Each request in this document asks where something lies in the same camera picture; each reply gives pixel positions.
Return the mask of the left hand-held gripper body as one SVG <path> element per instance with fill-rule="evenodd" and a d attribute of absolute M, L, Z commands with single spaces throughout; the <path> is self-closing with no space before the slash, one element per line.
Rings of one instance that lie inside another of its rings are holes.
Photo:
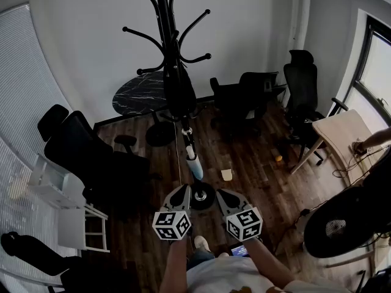
<path fill-rule="evenodd" d="M 191 187 L 188 184 L 177 187 L 164 199 L 155 212 L 152 227 L 162 241 L 180 241 L 191 227 L 189 216 Z"/>

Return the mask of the black mesh chair with headrest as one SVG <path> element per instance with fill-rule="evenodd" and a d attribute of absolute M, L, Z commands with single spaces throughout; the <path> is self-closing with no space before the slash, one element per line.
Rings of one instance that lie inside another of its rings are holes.
<path fill-rule="evenodd" d="M 284 65 L 283 72 L 290 91 L 285 119 L 291 134 L 287 139 L 278 139 L 275 146 L 283 158 L 288 158 L 288 145 L 299 145 L 299 159 L 302 159 L 304 150 L 314 146 L 318 140 L 312 123 L 325 116 L 317 111 L 318 70 L 312 54 L 299 49 L 290 50 L 290 54 L 291 62 Z"/>

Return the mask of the person's left white shoe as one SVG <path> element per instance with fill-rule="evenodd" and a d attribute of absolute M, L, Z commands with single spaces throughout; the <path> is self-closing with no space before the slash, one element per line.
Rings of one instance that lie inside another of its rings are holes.
<path fill-rule="evenodd" d="M 197 250 L 211 252 L 207 240 L 201 235 L 194 238 L 194 245 Z"/>

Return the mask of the phone with blue screen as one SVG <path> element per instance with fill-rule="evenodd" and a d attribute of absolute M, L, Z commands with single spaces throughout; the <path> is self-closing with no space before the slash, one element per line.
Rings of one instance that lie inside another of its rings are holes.
<path fill-rule="evenodd" d="M 243 244 L 232 245 L 229 249 L 232 256 L 249 257 L 248 251 Z"/>

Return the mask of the white window blinds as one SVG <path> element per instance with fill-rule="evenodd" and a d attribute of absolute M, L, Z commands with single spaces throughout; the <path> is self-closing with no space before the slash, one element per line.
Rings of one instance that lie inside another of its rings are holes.
<path fill-rule="evenodd" d="M 0 12 L 0 236 L 34 236 L 62 256 L 58 211 L 28 187 L 45 143 L 37 124 L 55 104 L 69 109 L 35 32 L 28 3 Z"/>

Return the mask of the person's left forearm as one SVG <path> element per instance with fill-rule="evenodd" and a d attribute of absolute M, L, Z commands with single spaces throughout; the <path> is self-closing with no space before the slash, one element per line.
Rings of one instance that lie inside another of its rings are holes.
<path fill-rule="evenodd" d="M 187 293 L 186 247 L 186 239 L 175 241 L 170 245 L 159 293 Z"/>

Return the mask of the person's blue jeans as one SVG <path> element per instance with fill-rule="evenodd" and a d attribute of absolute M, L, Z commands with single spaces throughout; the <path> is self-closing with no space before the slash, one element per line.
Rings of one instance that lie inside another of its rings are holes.
<path fill-rule="evenodd" d="M 197 248 L 191 257 L 187 260 L 186 268 L 187 270 L 192 269 L 195 266 L 198 266 L 199 264 L 214 259 L 215 256 L 212 252 L 203 250 L 201 248 Z"/>

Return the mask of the white shelf unit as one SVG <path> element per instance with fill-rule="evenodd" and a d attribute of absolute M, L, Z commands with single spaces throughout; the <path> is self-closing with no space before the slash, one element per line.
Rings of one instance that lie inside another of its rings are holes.
<path fill-rule="evenodd" d="M 58 210 L 57 241 L 76 250 L 109 253 L 106 237 L 108 216 L 86 202 L 82 181 L 72 173 L 38 155 L 28 188 Z M 101 231 L 87 232 L 86 220 L 98 219 Z"/>

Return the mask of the black umbrella with white handle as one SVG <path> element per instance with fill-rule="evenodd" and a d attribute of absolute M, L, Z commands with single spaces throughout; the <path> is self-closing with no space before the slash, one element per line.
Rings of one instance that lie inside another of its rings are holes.
<path fill-rule="evenodd" d="M 203 168 L 196 153 L 192 128 L 189 124 L 191 114 L 196 109 L 196 96 L 191 80 L 183 65 L 177 31 L 171 36 L 164 52 L 163 65 L 164 95 L 173 121 L 181 123 L 181 133 L 186 146 L 186 161 L 192 175 L 197 180 L 203 178 Z"/>

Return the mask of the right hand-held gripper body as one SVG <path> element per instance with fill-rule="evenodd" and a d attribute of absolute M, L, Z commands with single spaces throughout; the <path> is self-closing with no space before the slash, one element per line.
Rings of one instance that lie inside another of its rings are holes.
<path fill-rule="evenodd" d="M 261 234 L 263 219 L 260 212 L 244 195 L 232 190 L 218 189 L 216 196 L 229 234 L 240 242 Z"/>

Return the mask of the white wall pipe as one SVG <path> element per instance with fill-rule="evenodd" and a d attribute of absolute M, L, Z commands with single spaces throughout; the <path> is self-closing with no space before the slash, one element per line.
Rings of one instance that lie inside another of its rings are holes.
<path fill-rule="evenodd" d="M 304 49 L 310 15 L 310 0 L 292 0 L 288 49 Z"/>

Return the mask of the black low-back office chair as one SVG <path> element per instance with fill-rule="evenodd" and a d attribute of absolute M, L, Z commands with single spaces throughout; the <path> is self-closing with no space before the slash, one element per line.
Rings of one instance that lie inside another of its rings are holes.
<path fill-rule="evenodd" d="M 210 79 L 214 93 L 214 106 L 219 116 L 210 121 L 211 128 L 227 125 L 229 136 L 249 129 L 257 135 L 261 129 L 257 120 L 267 110 L 267 103 L 286 91 L 287 85 L 278 85 L 278 72 L 245 72 L 239 83 L 220 85 L 216 78 Z"/>

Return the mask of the black coat rack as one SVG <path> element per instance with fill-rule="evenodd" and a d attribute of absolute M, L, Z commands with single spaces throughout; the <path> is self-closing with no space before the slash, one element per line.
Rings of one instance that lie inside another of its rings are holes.
<path fill-rule="evenodd" d="M 180 54 L 181 54 L 181 45 L 183 43 L 185 36 L 197 23 L 199 23 L 199 21 L 201 21 L 206 15 L 210 14 L 210 10 L 206 9 L 181 34 L 177 30 L 176 24 L 175 24 L 174 0 L 150 0 L 150 1 L 153 4 L 153 8 L 154 8 L 155 14 L 156 14 L 156 19 L 158 22 L 159 34 L 161 37 L 160 42 L 157 42 L 154 38 L 152 38 L 151 36 L 149 36 L 147 34 L 141 33 L 139 31 L 135 31 L 134 29 L 130 29 L 125 26 L 123 27 L 124 32 L 128 32 L 128 33 L 140 36 L 140 37 L 145 38 L 145 39 L 151 41 L 152 43 L 154 43 L 159 48 L 159 50 L 161 51 L 161 53 L 163 55 L 163 61 L 157 67 L 138 69 L 137 74 L 139 76 L 141 76 L 145 73 L 151 73 L 151 72 L 155 72 L 155 71 L 159 71 L 159 70 L 163 71 L 165 48 L 166 48 L 166 45 L 168 44 L 168 42 L 170 41 L 171 36 L 175 33 L 175 31 L 177 31 L 177 37 L 178 37 L 178 42 L 179 42 L 179 47 L 180 47 Z M 183 60 L 183 65 L 185 66 L 186 63 L 197 63 L 197 62 L 201 62 L 204 60 L 209 60 L 209 59 L 211 59 L 211 54 L 206 53 L 205 55 L 200 56 L 196 59 L 186 59 L 181 54 L 181 58 Z M 173 124 L 180 123 L 179 121 L 173 121 L 172 116 L 168 116 L 164 113 L 161 113 L 160 116 L 163 119 L 165 119 L 165 121 L 170 121 Z M 190 119 L 196 118 L 196 116 L 198 116 L 198 115 L 191 114 Z M 214 200 L 216 197 L 215 190 L 212 188 L 211 185 L 202 182 L 202 180 L 199 181 L 199 180 L 195 179 L 194 177 L 193 177 L 193 180 L 194 180 L 194 183 L 191 184 L 190 207 L 195 210 L 198 210 L 198 211 L 209 208 L 214 203 Z"/>

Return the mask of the person's white shirt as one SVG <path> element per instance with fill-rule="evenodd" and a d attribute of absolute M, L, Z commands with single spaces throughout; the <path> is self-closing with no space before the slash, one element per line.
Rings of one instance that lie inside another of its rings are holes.
<path fill-rule="evenodd" d="M 325 278 L 294 280 L 280 288 L 260 275 L 250 258 L 234 256 L 205 261 L 186 276 L 188 293 L 351 293 Z"/>

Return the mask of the light wooden desk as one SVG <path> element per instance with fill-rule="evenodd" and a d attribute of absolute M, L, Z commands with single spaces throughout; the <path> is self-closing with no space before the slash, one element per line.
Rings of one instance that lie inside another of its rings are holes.
<path fill-rule="evenodd" d="M 318 138 L 292 169 L 292 174 L 299 170 L 322 143 L 325 143 L 337 164 L 337 168 L 341 170 L 340 174 L 343 180 L 347 185 L 351 185 L 358 179 L 364 178 L 366 172 L 377 163 L 386 150 L 384 146 L 375 146 L 362 157 L 353 155 L 351 144 L 371 136 L 370 130 L 356 110 L 349 110 L 315 121 L 312 123 L 312 128 Z"/>

